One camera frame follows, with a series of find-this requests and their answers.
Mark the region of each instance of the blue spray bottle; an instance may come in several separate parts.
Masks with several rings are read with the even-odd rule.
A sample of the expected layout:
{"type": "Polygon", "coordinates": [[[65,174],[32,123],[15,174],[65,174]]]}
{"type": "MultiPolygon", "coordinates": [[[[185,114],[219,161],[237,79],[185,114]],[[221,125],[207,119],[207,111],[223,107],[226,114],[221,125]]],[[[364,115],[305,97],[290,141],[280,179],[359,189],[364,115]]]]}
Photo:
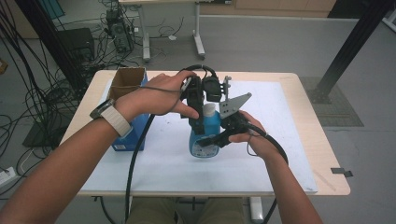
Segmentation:
{"type": "Polygon", "coordinates": [[[194,130],[190,134],[190,153],[198,158],[210,158],[219,153],[219,147],[210,145],[207,147],[200,147],[196,142],[200,139],[213,137],[220,133],[220,115],[216,111],[216,105],[209,103],[204,105],[204,126],[205,134],[196,135],[194,130]]]}

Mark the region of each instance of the desk leg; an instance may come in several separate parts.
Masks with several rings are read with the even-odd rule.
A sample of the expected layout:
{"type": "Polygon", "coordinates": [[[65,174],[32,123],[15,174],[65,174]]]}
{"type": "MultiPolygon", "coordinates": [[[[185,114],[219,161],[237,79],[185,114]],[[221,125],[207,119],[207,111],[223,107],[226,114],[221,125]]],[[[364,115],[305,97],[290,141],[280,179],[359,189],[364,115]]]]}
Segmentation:
{"type": "Polygon", "coordinates": [[[145,63],[149,62],[150,55],[149,55],[149,33],[146,31],[146,25],[144,22],[144,13],[142,6],[137,6],[137,13],[139,14],[140,19],[140,27],[143,33],[143,61],[145,63]]]}
{"type": "Polygon", "coordinates": [[[264,215],[262,214],[262,198],[250,197],[250,218],[253,223],[263,223],[264,215]]]}
{"type": "Polygon", "coordinates": [[[389,18],[382,19],[382,22],[384,22],[390,29],[396,32],[396,25],[393,23],[394,21],[396,21],[396,10],[390,14],[389,18]]]}
{"type": "Polygon", "coordinates": [[[200,14],[200,5],[199,3],[195,3],[195,30],[192,31],[194,40],[195,40],[195,46],[197,47],[198,50],[198,55],[201,56],[203,59],[205,58],[205,50],[204,46],[202,44],[201,37],[199,36],[199,14],[200,14]]]}

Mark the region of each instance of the leg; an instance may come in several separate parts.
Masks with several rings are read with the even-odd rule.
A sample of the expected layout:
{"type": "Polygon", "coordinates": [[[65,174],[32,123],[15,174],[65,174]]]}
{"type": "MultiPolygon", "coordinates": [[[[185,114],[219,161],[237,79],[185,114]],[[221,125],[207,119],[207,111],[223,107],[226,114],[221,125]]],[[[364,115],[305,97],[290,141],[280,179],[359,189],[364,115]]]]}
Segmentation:
{"type": "Polygon", "coordinates": [[[175,224],[176,198],[134,197],[127,224],[175,224]]]}
{"type": "Polygon", "coordinates": [[[199,224],[244,224],[242,198],[209,198],[199,224]]]}
{"type": "Polygon", "coordinates": [[[202,44],[201,37],[199,36],[199,14],[200,14],[200,5],[199,2],[195,3],[195,30],[193,31],[193,36],[195,40],[195,46],[198,50],[198,55],[201,57],[205,57],[204,45],[202,44]]]}
{"type": "Polygon", "coordinates": [[[145,24],[145,15],[143,13],[142,6],[137,6],[137,13],[139,14],[140,20],[140,28],[142,29],[143,33],[143,61],[145,63],[149,62],[150,55],[149,55],[149,33],[146,31],[146,24],[145,24]]]}

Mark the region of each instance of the forearm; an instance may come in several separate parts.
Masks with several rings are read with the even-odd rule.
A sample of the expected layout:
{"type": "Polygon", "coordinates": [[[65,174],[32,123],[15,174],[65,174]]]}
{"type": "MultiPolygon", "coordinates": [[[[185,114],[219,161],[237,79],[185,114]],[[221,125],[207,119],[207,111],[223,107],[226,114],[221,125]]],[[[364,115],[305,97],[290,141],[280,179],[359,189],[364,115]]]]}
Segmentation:
{"type": "Polygon", "coordinates": [[[280,154],[266,158],[265,166],[276,195],[282,223],[322,223],[315,207],[280,154]]]}
{"type": "Polygon", "coordinates": [[[2,209],[0,222],[55,222],[116,137],[116,131],[104,119],[95,120],[79,130],[22,183],[2,209]],[[3,217],[17,217],[18,220],[3,220],[3,217]]]}

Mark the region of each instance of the white watch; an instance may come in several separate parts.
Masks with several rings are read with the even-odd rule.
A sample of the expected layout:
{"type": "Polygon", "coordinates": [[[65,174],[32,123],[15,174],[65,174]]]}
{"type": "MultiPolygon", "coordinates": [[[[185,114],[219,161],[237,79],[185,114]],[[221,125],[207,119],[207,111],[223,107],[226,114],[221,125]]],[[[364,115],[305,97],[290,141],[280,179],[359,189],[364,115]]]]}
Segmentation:
{"type": "Polygon", "coordinates": [[[129,124],[128,120],[114,108],[115,103],[113,99],[104,101],[91,112],[90,117],[93,119],[104,118],[113,126],[119,136],[123,137],[131,131],[133,127],[129,124]]]}

